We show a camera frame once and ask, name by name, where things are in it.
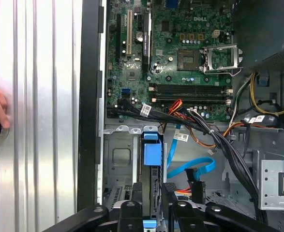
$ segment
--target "pcie slot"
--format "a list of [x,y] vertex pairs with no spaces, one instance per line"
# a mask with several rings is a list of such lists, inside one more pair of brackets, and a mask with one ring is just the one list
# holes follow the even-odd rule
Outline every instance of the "pcie slot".
[[132,53],[132,20],[133,12],[128,10],[127,12],[127,55]]

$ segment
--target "blue plastic tab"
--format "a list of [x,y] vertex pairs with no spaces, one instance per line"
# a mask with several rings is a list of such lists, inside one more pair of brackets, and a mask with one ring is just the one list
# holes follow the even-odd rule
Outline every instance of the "blue plastic tab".
[[157,220],[143,220],[144,229],[157,228]]
[[160,166],[161,165],[161,143],[144,144],[144,165]]
[[145,132],[144,139],[145,140],[158,140],[158,133],[157,132]]
[[179,0],[166,0],[165,7],[177,9],[179,7]]

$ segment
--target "metal bracket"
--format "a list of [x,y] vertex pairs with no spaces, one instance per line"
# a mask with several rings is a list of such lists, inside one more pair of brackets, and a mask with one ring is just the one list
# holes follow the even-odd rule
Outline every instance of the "metal bracket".
[[129,132],[130,134],[142,134],[143,132],[158,132],[158,127],[144,126],[143,128],[129,128],[127,125],[120,125],[116,129],[104,130],[104,134],[112,134],[114,132]]
[[261,160],[259,208],[284,210],[284,160]]
[[[216,50],[222,51],[225,49],[232,49],[231,55],[233,57],[233,65],[226,67],[219,67],[217,69],[213,68],[212,60],[213,60],[213,52]],[[239,67],[239,63],[243,60],[243,57],[240,57],[240,54],[243,53],[236,44],[222,45],[222,46],[214,46],[214,47],[203,47],[201,53],[204,55],[205,63],[200,67],[200,70],[203,71],[204,74],[229,74],[230,76],[236,76],[242,71],[242,67]],[[231,70],[239,69],[236,74],[232,74]]]

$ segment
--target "blue drive bracket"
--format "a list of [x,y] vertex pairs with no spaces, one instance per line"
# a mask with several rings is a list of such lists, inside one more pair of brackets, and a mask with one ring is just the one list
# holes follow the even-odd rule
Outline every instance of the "blue drive bracket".
[[162,143],[157,132],[144,133],[144,165],[161,166]]

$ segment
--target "pci slot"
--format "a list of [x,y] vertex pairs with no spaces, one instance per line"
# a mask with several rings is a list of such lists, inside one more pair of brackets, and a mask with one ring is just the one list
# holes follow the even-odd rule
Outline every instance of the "pci slot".
[[130,56],[132,53],[132,21],[133,11],[128,10],[127,12],[127,55]]
[[151,32],[151,14],[144,13],[143,24],[143,56],[142,56],[142,70],[147,72],[150,64],[150,32]]
[[116,62],[120,65],[121,57],[121,14],[116,16]]

